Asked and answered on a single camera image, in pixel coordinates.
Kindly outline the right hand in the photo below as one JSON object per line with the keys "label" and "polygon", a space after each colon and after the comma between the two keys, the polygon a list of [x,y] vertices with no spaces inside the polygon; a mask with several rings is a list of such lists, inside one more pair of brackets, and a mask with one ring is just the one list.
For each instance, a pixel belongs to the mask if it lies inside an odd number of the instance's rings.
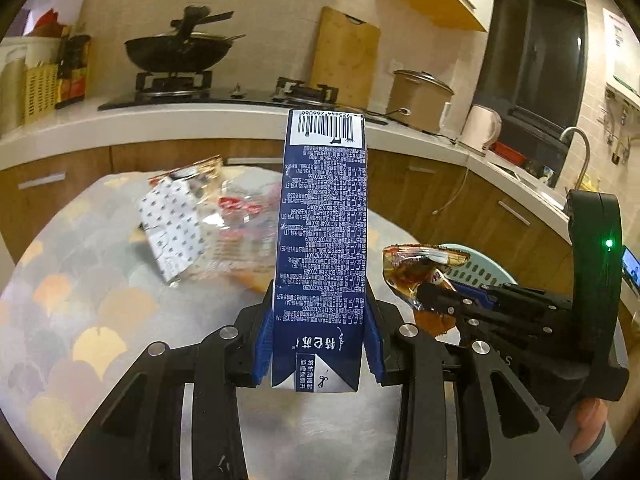
{"label": "right hand", "polygon": [[598,440],[608,419],[608,408],[603,400],[585,398],[576,405],[576,434],[570,441],[570,452],[574,456],[584,454]]}

